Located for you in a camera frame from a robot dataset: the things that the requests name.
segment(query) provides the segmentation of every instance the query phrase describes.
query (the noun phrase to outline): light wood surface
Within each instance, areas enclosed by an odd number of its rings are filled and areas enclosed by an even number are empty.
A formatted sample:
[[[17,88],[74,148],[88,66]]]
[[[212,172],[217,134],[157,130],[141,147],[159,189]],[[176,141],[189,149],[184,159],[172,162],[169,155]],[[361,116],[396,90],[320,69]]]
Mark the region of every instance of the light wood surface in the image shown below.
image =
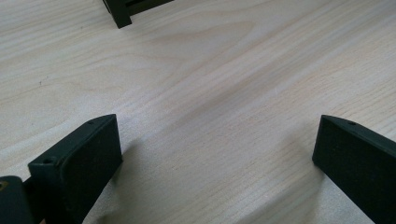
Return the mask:
[[[0,175],[116,113],[85,223],[371,223],[312,161],[322,114],[396,139],[394,0],[0,2]]]

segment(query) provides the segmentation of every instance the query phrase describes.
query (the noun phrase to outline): wood grain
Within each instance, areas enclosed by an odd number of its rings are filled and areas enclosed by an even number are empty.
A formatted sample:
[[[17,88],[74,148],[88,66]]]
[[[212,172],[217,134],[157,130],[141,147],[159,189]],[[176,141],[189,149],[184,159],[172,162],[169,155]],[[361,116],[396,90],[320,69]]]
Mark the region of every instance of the wood grain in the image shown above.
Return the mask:
[[[396,2],[0,2],[0,175],[116,113],[85,223],[371,223],[311,161],[319,117],[396,139]]]

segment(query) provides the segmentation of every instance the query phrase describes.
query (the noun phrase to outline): black 3d printed part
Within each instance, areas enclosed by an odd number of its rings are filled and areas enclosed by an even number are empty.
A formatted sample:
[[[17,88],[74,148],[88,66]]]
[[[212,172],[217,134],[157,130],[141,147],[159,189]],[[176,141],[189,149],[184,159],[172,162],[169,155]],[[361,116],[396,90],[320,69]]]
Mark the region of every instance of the black 3d printed part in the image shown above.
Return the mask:
[[[173,0],[103,0],[117,27],[132,24],[131,16]]]
[[[31,161],[23,184],[0,177],[0,223],[82,223],[121,163],[116,116],[92,119]]]
[[[314,164],[375,223],[396,223],[396,143],[353,121],[322,116]]]

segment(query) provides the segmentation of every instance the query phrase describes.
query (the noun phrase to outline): wooden table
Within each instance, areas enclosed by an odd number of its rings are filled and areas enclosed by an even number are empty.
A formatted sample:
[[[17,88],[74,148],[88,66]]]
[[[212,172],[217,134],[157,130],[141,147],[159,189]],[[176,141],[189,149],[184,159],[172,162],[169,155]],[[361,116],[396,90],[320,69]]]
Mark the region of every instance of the wooden table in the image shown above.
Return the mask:
[[[371,223],[311,156],[322,114],[396,139],[396,2],[0,3],[0,175],[116,113],[85,223]]]

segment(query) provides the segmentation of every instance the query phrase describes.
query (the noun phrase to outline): black plastic part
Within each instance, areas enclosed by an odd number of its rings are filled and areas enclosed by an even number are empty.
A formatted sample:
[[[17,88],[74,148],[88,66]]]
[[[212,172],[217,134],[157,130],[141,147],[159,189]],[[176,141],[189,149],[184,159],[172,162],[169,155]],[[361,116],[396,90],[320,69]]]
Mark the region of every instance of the black plastic part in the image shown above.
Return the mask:
[[[80,224],[122,163],[116,115],[92,119],[28,164],[0,177],[0,223]]]
[[[375,223],[396,223],[396,143],[322,116],[313,162]]]
[[[131,16],[174,0],[103,0],[117,27],[132,24]]]

